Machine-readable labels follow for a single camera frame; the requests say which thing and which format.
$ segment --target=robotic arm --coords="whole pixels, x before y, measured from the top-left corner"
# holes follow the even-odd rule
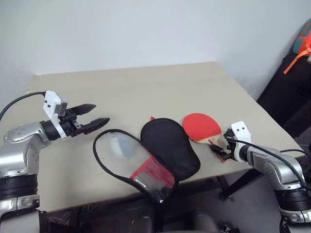
[[[280,205],[281,232],[310,232],[310,192],[298,161],[278,150],[251,144],[251,134],[242,121],[232,124],[224,136],[234,159],[265,174],[272,185]]]
[[[34,122],[10,129],[0,149],[0,232],[45,232],[48,220],[39,207],[37,174],[39,153],[52,141],[67,136],[88,134],[104,126],[110,119],[99,118],[87,125],[77,116],[91,111],[94,104],[66,109],[67,103],[47,91],[44,110],[50,120]]]

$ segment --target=table leg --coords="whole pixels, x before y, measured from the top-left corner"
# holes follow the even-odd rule
[[[255,169],[248,170],[244,175],[242,175],[237,181],[235,181],[228,188],[224,189],[223,192],[219,195],[221,200],[225,200],[230,197],[233,193],[238,191],[240,188],[254,182],[259,177],[263,176],[262,173]]]
[[[164,214],[166,212],[166,206],[155,205],[155,232],[162,232],[164,226]]]
[[[69,226],[80,227],[79,216],[81,212],[82,212],[82,207],[74,208],[71,210]]]

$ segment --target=wooden handle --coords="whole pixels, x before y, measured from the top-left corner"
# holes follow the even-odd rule
[[[216,145],[216,146],[219,146],[217,140],[216,140],[214,137],[213,137],[213,138],[210,138],[208,141],[209,141],[211,144],[214,144],[214,145]]]

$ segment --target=black bag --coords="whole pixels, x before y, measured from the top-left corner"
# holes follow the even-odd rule
[[[167,118],[151,120],[142,128],[140,139],[179,180],[189,178],[200,169],[200,160],[186,132],[176,121]]]

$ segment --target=orange strap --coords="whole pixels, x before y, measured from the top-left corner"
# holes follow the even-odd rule
[[[290,63],[290,65],[286,68],[286,70],[284,70],[283,73],[284,73],[284,74],[287,74],[287,72],[292,68],[292,66],[296,63],[296,61],[297,61],[300,57],[302,57],[302,56],[308,54],[309,52],[311,52],[311,48],[310,48],[310,47],[307,47],[305,50],[303,50],[300,54],[298,54],[298,55],[295,57],[295,59],[292,61],[292,63]]]

